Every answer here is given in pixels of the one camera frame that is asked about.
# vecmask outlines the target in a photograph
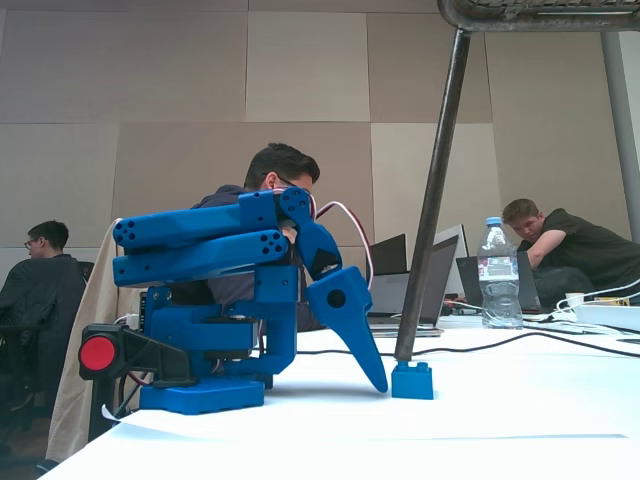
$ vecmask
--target man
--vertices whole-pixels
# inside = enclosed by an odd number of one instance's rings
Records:
[[[29,230],[29,241],[24,244],[31,258],[54,258],[64,255],[69,240],[69,229],[55,220],[41,223]]]
[[[238,202],[239,195],[258,190],[296,186],[310,192],[318,178],[320,178],[320,168],[313,158],[289,145],[271,143],[253,157],[245,177],[244,187],[224,185],[193,208],[232,205]],[[293,243],[293,233],[288,231],[284,233]],[[322,326],[313,318],[309,305],[302,297],[302,291],[307,284],[299,256],[294,255],[294,263],[300,267],[302,300],[298,303],[298,331],[317,330]],[[238,300],[250,300],[253,298],[253,274],[231,275],[210,279],[207,282],[179,285],[172,288],[172,296],[174,301],[180,304],[227,305]]]
[[[52,409],[85,281],[78,262],[63,253],[69,239],[63,223],[44,222],[28,235],[31,259],[11,269],[0,291],[0,325],[39,327],[23,333],[22,347]]]
[[[545,216],[531,200],[520,199],[505,207],[502,219],[523,239],[518,250],[527,252],[534,269],[578,268],[598,290],[640,278],[640,245],[562,208]]]

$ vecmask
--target white cup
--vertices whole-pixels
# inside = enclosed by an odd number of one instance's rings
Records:
[[[565,296],[571,308],[576,308],[578,305],[584,303],[584,293],[567,293]]]

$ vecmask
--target blue plastic piece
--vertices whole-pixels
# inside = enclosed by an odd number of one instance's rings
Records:
[[[391,396],[433,400],[431,367],[425,362],[419,362],[415,367],[410,367],[407,362],[398,362],[391,372]]]
[[[138,250],[176,248],[206,239],[278,229],[272,191],[240,195],[237,205],[154,213],[119,221],[113,229],[116,244]]]
[[[288,240],[278,230],[264,230],[176,249],[116,257],[113,275],[119,287],[185,283],[275,262],[284,257],[288,249]]]
[[[387,374],[369,328],[371,294],[357,267],[349,267],[312,283],[305,290],[318,321],[336,332],[353,353],[369,381],[386,392]]]
[[[273,375],[296,355],[299,270],[288,260],[291,247],[280,231],[283,225],[297,229],[294,248],[315,280],[305,291],[312,313],[342,338],[374,387],[387,391],[367,322],[366,282],[356,267],[342,268],[333,237],[311,218],[309,201],[306,191],[293,187],[280,195],[241,195],[237,205],[118,222],[113,235],[126,255],[113,261],[116,285],[152,286],[144,334],[187,351],[199,381],[191,387],[146,386],[141,408],[194,415],[263,404]],[[164,286],[246,272],[254,273],[253,298],[224,308],[174,305]],[[246,358],[257,343],[260,322],[266,351]]]
[[[257,407],[264,404],[264,383],[246,378],[205,378],[193,387],[142,387],[140,408],[184,415]]]

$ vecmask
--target white table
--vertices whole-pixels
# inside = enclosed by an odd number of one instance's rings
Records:
[[[514,336],[479,330],[473,317],[440,326],[441,338],[415,349]],[[298,338],[299,350],[343,348],[329,331]],[[567,338],[640,353],[618,337]],[[394,344],[378,340],[384,352]],[[45,478],[639,478],[640,359],[527,338],[426,360],[434,401],[376,394],[348,355],[298,356],[263,407],[139,412]],[[389,376],[394,364],[385,358]]]

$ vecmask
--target red button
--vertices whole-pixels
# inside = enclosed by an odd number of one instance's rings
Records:
[[[89,370],[104,370],[116,356],[116,347],[105,337],[92,337],[80,349],[80,361]]]

